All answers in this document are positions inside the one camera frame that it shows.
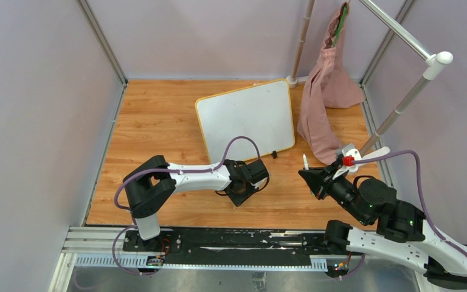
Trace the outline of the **green whiteboard marker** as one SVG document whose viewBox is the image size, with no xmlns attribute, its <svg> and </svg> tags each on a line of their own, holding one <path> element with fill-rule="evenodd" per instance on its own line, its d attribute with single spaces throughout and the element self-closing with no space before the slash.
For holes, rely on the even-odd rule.
<svg viewBox="0 0 467 292">
<path fill-rule="evenodd" d="M 302 154 L 302 159 L 303 159 L 303 169 L 304 170 L 309 170 L 310 168 L 309 168 L 309 164 L 308 164 L 308 159 L 307 159 L 305 153 Z"/>
</svg>

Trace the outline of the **yellow framed whiteboard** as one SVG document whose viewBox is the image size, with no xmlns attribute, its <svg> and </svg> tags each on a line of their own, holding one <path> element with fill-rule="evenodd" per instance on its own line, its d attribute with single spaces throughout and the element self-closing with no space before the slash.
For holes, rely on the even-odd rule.
<svg viewBox="0 0 467 292">
<path fill-rule="evenodd" d="M 246 161 L 296 143 L 285 79 L 200 98 L 195 110 L 211 163 L 222 157 Z"/>
</svg>

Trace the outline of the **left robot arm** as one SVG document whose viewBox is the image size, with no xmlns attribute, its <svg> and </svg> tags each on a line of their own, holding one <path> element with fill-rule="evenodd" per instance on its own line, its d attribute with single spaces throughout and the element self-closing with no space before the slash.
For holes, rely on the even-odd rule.
<svg viewBox="0 0 467 292">
<path fill-rule="evenodd" d="M 155 251 L 162 243 L 157 213 L 173 194 L 212 190 L 238 207 L 261 191 L 269 178 L 260 159 L 250 163 L 223 159 L 208 165 L 182 165 L 157 155 L 124 177 L 118 191 L 126 193 L 139 244 L 147 251 Z"/>
</svg>

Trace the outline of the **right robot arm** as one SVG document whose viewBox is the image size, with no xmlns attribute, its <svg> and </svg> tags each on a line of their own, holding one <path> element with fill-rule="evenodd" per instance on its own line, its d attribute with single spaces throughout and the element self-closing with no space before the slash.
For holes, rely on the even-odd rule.
<svg viewBox="0 0 467 292">
<path fill-rule="evenodd" d="M 399 263 L 421 273 L 431 284 L 467 290 L 467 245 L 449 243 L 435 232 L 427 215 L 396 189 L 369 175 L 349 181 L 336 176 L 337 165 L 299 170 L 318 200 L 331 197 L 361 225 L 375 225 L 375 234 L 340 220 L 327 223 L 323 245 L 331 254 L 358 252 Z"/>
</svg>

